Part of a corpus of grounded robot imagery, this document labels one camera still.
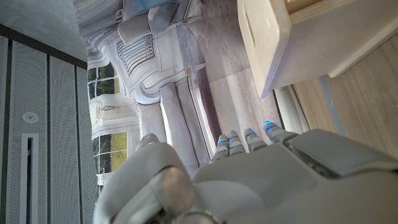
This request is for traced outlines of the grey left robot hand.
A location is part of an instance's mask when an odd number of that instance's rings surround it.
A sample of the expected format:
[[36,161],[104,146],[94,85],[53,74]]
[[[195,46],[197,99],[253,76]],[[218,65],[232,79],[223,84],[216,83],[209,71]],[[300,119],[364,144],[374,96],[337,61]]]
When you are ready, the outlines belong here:
[[219,138],[190,175],[175,149],[145,135],[97,201],[95,223],[396,223],[397,160],[335,133],[271,121]]

